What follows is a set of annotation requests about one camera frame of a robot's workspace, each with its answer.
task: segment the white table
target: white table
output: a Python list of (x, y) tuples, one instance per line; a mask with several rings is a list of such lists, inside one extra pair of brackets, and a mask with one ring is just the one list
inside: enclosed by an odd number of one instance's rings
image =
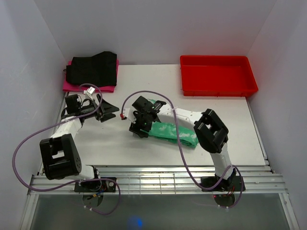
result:
[[(179, 65), (119, 66), (118, 85), (104, 99), (121, 107), (124, 99), (135, 91), (151, 90), (169, 97), (176, 107), (205, 111), (213, 109), (229, 129), (228, 152), (235, 165), (265, 165), (260, 144), (245, 98), (184, 97), (181, 91)], [(161, 99), (153, 94), (138, 96)], [(84, 164), (118, 166), (182, 166), (178, 146), (154, 138), (138, 138), (128, 131), (130, 122), (116, 118), (104, 123), (94, 118), (85, 121), (75, 137)], [(196, 149), (183, 148), (188, 165), (213, 165), (209, 153), (198, 144)]]

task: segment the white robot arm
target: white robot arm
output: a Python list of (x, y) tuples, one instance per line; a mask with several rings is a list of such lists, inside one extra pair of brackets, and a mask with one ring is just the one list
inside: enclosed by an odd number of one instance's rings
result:
[[(98, 105), (95, 103), (92, 95), (94, 88), (89, 88), (84, 92), (86, 99), (83, 102), (80, 101), (79, 96), (74, 94), (65, 97), (67, 107), (61, 114), (62, 121), (68, 120), (68, 122), (60, 125), (57, 131), (50, 137), (40, 141), (40, 150), (44, 165), (44, 171), (46, 177), (49, 180), (53, 179), (94, 179), (100, 178), (99, 172), (94, 166), (84, 165), (81, 161), (74, 138), (85, 119), (95, 117), (100, 122), (107, 121), (115, 117), (114, 112), (119, 109), (108, 102), (102, 100), (102, 103), (97, 111), (91, 115), (87, 115), (93, 112)], [(101, 96), (97, 95), (98, 101), (101, 100)], [(83, 183), (91, 191), (96, 191), (100, 188), (101, 181), (97, 182), (85, 182)]]
[[(207, 109), (206, 112), (194, 112), (177, 108), (175, 111), (178, 124), (194, 130), (202, 148), (210, 153), (216, 178), (222, 177), (225, 169), (232, 165), (227, 150), (227, 127), (211, 109)], [(122, 119), (126, 118), (131, 121), (129, 131), (141, 138), (148, 137), (152, 122), (174, 123), (173, 109), (169, 104), (162, 101), (151, 103), (142, 96), (132, 104), (131, 108), (124, 109)], [(236, 171), (231, 166), (224, 175), (224, 185), (221, 186), (230, 186), (235, 175)]]

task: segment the green cloth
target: green cloth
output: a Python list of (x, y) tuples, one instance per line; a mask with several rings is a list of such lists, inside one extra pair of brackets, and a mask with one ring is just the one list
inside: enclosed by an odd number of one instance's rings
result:
[[(149, 136), (160, 140), (166, 140), (177, 144), (176, 126), (172, 123), (153, 122), (152, 129), (149, 131)], [(188, 128), (179, 126), (179, 136), (181, 144), (195, 148), (198, 144), (196, 133)]]

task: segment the red plastic tray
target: red plastic tray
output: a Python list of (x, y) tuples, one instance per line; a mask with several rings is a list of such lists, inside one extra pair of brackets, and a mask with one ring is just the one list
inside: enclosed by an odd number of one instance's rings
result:
[(245, 56), (181, 56), (185, 96), (249, 97), (258, 87)]

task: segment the white backdrop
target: white backdrop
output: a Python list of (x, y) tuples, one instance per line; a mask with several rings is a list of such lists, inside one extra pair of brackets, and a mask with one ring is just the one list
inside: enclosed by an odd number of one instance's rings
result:
[[(0, 229), (16, 230), (27, 188), (12, 170), (17, 145), (33, 132), (54, 124), (62, 99), (65, 59), (33, 0), (0, 1)], [(41, 156), (45, 132), (20, 149), (17, 168), (29, 183)]]
[(269, 161), (307, 229), (307, 3), (277, 0), (248, 53), (259, 92), (250, 104)]
[(121, 64), (247, 55), (276, 0), (35, 0), (66, 60), (104, 50)]

